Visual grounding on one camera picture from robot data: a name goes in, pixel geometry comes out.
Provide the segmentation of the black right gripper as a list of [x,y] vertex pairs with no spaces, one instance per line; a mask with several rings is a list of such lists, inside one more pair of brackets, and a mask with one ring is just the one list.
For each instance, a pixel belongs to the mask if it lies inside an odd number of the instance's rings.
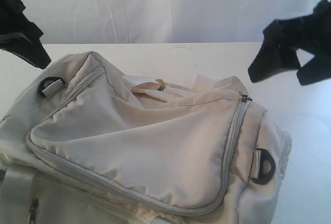
[[[282,72],[298,70],[302,86],[330,79],[330,1],[321,0],[311,14],[274,20],[263,30],[263,42],[248,68],[252,83]],[[314,55],[302,68],[301,49]]]

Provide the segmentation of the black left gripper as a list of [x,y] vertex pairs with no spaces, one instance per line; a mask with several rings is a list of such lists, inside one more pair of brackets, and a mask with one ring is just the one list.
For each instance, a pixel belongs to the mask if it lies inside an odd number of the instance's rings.
[[45,69],[51,59],[40,43],[43,32],[27,19],[25,9],[21,0],[1,0],[1,50]]

